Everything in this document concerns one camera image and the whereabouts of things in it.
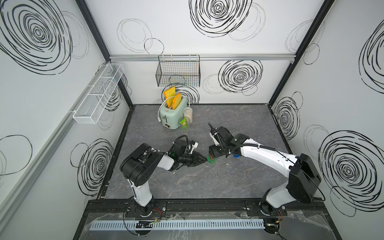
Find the dark green long lego brick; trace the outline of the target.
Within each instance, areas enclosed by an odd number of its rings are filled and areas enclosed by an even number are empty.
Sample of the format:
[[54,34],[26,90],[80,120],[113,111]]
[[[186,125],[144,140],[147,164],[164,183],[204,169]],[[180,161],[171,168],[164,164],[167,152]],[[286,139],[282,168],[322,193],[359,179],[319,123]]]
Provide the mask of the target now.
[[213,159],[211,156],[207,156],[207,161],[209,164],[213,164],[213,163],[215,163],[216,160]]

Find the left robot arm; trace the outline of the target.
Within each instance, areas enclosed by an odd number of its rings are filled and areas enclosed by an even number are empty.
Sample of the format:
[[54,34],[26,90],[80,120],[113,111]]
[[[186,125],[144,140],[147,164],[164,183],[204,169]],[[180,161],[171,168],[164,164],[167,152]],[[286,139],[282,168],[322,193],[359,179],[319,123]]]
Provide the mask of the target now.
[[143,143],[123,160],[120,171],[130,183],[135,206],[142,215],[149,215],[154,206],[149,179],[157,168],[172,172],[184,166],[196,167],[208,161],[207,157],[195,151],[197,144],[186,135],[176,138],[167,152]]

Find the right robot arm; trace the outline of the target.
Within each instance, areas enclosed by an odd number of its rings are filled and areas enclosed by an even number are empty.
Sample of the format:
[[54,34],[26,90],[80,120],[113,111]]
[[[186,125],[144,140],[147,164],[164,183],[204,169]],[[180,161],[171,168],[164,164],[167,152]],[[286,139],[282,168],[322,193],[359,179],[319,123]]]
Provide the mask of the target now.
[[215,128],[211,123],[210,137],[214,144],[209,147],[213,159],[221,156],[242,156],[256,160],[288,178],[288,182],[269,189],[259,203],[261,212],[270,216],[280,207],[291,202],[310,204],[322,181],[313,160],[305,154],[295,156],[262,145],[250,137],[237,134],[233,136],[227,128]]

